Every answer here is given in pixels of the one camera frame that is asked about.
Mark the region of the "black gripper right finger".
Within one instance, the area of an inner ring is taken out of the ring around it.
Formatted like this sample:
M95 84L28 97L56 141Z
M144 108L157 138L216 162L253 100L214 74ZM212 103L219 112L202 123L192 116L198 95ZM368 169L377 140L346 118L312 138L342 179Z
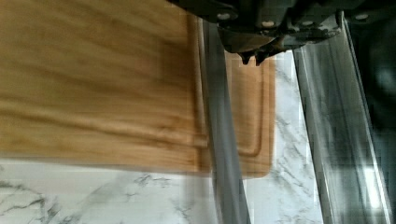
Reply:
M260 66L261 63L269 57L269 51L268 50L258 50L255 52L255 64L257 66Z

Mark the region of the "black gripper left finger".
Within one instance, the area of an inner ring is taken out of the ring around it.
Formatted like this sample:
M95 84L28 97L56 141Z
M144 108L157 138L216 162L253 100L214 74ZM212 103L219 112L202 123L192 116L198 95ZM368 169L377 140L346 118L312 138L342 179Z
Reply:
M252 53L250 51L248 52L240 52L239 56L241 57L242 64L247 65L249 63L249 60L252 56Z

